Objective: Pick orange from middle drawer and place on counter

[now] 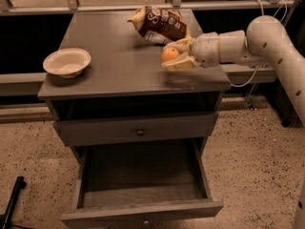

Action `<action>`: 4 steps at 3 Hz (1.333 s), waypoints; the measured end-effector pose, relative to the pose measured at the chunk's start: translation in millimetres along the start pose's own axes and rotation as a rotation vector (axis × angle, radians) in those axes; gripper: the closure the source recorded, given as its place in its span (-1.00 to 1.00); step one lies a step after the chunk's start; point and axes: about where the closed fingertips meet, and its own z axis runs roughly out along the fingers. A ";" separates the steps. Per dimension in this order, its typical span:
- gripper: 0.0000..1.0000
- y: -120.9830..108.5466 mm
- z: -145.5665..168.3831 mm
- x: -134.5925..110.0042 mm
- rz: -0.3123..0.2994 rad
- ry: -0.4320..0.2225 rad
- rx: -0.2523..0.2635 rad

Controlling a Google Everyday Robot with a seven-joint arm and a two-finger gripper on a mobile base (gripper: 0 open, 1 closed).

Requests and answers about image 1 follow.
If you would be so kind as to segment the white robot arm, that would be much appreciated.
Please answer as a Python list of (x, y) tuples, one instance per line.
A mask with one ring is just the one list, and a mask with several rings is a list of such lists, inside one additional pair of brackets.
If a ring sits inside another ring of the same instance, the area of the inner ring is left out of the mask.
[[(299, 115), (304, 113), (304, 58), (282, 24), (260, 16), (246, 31), (205, 33), (175, 43), (191, 61), (267, 63), (275, 70)], [(215, 198), (224, 203), (214, 219), (163, 224), (162, 229), (302, 229), (304, 227), (304, 130), (284, 128), (259, 97), (254, 110), (228, 98), (203, 160)]]

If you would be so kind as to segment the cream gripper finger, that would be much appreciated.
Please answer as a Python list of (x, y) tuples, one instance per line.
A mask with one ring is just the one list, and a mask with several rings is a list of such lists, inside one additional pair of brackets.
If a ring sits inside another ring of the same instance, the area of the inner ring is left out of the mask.
[(186, 37), (186, 38), (171, 42), (171, 43), (167, 44), (166, 47), (175, 48), (180, 53), (183, 53), (183, 52), (190, 53), (192, 51), (193, 42), (194, 42), (194, 39), (192, 37)]
[(161, 67), (167, 71), (186, 71), (200, 65), (193, 56), (189, 56), (186, 52), (183, 52), (176, 59), (163, 62)]

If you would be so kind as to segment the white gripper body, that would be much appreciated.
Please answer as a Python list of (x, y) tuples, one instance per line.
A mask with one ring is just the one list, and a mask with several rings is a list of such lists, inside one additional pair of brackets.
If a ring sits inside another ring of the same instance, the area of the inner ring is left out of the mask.
[(219, 65), (219, 35), (216, 32), (203, 33), (193, 41), (192, 56), (202, 68)]

